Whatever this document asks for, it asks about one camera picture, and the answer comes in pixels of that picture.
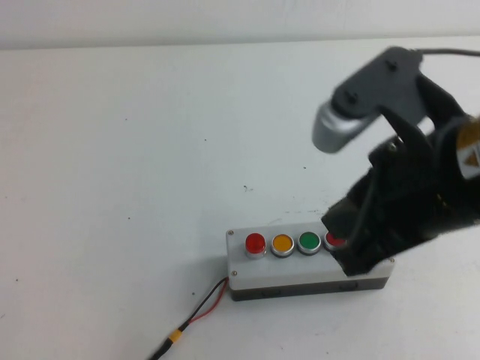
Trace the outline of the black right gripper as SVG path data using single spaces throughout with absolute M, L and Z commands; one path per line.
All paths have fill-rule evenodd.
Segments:
M 479 224 L 479 120 L 452 116 L 429 134 L 395 121 L 396 139 L 370 156 L 362 202 L 344 197 L 322 216 L 345 275 L 365 275 L 395 252 Z

